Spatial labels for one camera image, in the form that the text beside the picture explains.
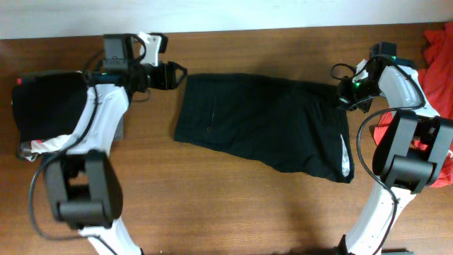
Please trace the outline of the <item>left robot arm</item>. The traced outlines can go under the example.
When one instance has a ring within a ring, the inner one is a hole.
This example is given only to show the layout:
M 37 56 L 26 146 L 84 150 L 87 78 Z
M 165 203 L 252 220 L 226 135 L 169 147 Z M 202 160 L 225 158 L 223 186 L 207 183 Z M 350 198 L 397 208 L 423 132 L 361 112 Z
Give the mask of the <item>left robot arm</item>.
M 104 58 L 85 66 L 86 105 L 68 141 L 41 163 L 52 214 L 87 239 L 99 254 L 142 254 L 122 220 L 123 194 L 109 161 L 110 148 L 134 93 L 173 90 L 188 71 L 161 62 L 168 38 L 162 33 L 104 35 Z

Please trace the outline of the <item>dark green shorts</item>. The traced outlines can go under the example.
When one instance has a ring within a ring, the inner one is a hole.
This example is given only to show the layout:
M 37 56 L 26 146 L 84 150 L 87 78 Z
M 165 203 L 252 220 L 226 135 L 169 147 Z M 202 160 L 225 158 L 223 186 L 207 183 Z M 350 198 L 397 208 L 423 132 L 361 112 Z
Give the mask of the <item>dark green shorts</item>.
M 282 173 L 350 183 L 355 165 L 336 87 L 255 74 L 192 74 L 174 139 Z

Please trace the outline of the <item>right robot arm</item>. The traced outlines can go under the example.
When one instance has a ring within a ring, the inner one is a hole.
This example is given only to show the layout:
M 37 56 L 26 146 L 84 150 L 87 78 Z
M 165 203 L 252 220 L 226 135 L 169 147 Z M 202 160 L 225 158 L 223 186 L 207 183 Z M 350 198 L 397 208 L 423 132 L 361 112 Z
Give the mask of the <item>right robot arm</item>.
M 367 119 L 391 113 L 393 118 L 377 145 L 372 166 L 371 195 L 355 226 L 344 234 L 334 254 L 383 254 L 383 245 L 397 218 L 426 186 L 438 179 L 452 143 L 452 121 L 430 105 L 415 64 L 396 55 L 396 44 L 379 42 L 339 78 L 336 105 L 346 111 L 369 111 L 379 96 L 389 107 Z

